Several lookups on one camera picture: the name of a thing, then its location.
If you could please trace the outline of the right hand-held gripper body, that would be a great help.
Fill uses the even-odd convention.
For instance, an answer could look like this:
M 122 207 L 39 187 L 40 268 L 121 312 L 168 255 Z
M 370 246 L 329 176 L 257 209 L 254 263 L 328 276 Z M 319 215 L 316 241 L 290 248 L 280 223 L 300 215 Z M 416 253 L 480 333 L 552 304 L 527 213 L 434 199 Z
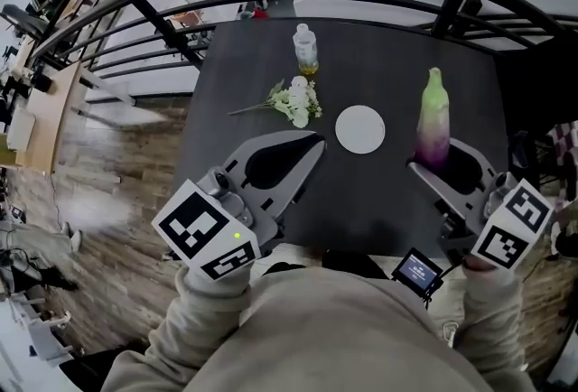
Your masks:
M 468 255 L 513 271 L 536 244 L 554 211 L 527 180 L 510 173 L 490 179 L 470 196 L 453 194 L 438 243 L 452 264 Z

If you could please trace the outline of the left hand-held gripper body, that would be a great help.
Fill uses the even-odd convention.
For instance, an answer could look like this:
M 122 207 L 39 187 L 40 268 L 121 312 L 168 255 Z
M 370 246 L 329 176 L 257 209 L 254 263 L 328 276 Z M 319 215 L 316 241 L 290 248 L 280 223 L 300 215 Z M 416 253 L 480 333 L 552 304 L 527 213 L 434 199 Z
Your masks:
M 152 225 L 189 269 L 212 281 L 263 257 L 278 235 L 276 221 L 253 208 L 221 168 L 185 181 Z

